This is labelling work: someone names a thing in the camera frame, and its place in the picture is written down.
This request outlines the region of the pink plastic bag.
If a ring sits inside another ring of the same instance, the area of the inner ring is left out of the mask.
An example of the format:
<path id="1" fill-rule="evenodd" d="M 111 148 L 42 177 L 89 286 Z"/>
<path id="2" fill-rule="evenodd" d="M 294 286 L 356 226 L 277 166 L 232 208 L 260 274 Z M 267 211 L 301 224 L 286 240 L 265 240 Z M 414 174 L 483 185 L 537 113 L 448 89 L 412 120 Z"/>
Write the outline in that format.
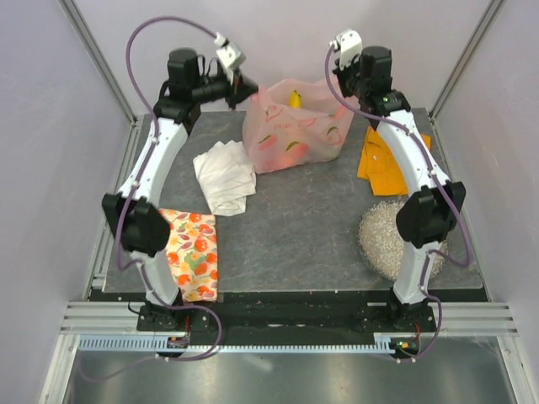
<path id="1" fill-rule="evenodd" d="M 293 90 L 302 108 L 288 106 Z M 251 97 L 243 122 L 243 146 L 258 174 L 337 158 L 354 114 L 328 84 L 286 79 Z"/>

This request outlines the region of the speckled glass plate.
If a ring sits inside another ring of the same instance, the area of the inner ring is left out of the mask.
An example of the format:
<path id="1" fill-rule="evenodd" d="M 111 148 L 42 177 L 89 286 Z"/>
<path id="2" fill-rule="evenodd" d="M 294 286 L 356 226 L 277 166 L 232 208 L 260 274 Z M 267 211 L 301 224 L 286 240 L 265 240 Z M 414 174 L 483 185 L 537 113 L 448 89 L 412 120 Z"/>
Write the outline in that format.
<path id="1" fill-rule="evenodd" d="M 403 206 L 402 199 L 374 204 L 361 216 L 357 230 L 360 254 L 366 264 L 391 282 L 397 280 L 403 257 L 404 241 L 396 224 Z"/>

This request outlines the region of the yellow fake banana bunch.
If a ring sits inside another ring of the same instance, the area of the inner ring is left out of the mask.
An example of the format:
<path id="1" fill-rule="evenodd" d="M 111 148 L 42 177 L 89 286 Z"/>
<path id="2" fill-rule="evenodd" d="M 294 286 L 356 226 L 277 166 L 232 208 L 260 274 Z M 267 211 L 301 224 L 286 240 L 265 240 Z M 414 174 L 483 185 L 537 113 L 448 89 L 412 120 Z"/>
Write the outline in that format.
<path id="1" fill-rule="evenodd" d="M 302 96 L 296 90 L 291 92 L 288 106 L 293 109 L 302 108 Z"/>

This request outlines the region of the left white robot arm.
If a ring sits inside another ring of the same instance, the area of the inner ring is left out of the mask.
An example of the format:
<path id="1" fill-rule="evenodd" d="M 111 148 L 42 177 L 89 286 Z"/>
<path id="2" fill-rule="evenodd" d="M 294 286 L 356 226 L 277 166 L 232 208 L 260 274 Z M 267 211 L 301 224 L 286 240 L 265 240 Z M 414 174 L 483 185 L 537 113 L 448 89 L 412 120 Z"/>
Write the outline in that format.
<path id="1" fill-rule="evenodd" d="M 170 225 L 158 210 L 165 179 L 200 117 L 202 104 L 223 99 L 234 108 L 258 90 L 241 73 L 245 56 L 233 43 L 217 47 L 217 69 L 212 75 L 201 72 L 202 58 L 192 48 L 169 53 L 168 77 L 150 107 L 152 123 L 146 143 L 125 182 L 102 198 L 115 240 L 117 266 L 138 269 L 146 301 L 159 306 L 155 319 L 167 331 L 182 327 L 185 312 L 176 305 L 179 287 L 165 251 Z"/>

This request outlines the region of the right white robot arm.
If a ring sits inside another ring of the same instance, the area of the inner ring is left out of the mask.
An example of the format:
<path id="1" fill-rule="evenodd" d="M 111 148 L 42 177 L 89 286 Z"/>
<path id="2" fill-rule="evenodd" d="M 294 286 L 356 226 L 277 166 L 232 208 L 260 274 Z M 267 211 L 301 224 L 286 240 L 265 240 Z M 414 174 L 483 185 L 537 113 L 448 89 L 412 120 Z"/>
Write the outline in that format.
<path id="1" fill-rule="evenodd" d="M 335 75 L 338 80 L 330 91 L 345 108 L 369 120 L 389 147 L 408 189 L 408 200 L 396 218 L 404 241 L 403 257 L 391 290 L 393 305 L 385 312 L 391 329 L 405 331 L 416 321 L 415 310 L 431 298 L 428 281 L 433 255 L 442 256 L 440 247 L 448 234 L 455 227 L 465 227 L 461 210 L 466 188 L 451 181 L 436 163 L 408 100 L 393 88 L 388 48 L 355 45 L 346 49 L 332 42 L 328 53 L 338 55 L 334 68 L 324 68 L 327 77 Z"/>

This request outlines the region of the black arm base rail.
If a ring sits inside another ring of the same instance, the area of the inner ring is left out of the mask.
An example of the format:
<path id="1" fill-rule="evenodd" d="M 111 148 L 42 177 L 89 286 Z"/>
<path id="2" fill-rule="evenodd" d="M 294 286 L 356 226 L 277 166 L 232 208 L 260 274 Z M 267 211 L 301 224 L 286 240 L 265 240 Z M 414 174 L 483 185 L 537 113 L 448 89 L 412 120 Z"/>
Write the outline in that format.
<path id="1" fill-rule="evenodd" d="M 216 302 L 183 303 L 170 309 L 146 302 L 138 310 L 138 331 L 215 331 L 222 329 L 315 327 L 375 332 L 433 332 L 435 313 L 423 298 L 402 304 L 390 290 L 313 292 L 227 292 Z"/>

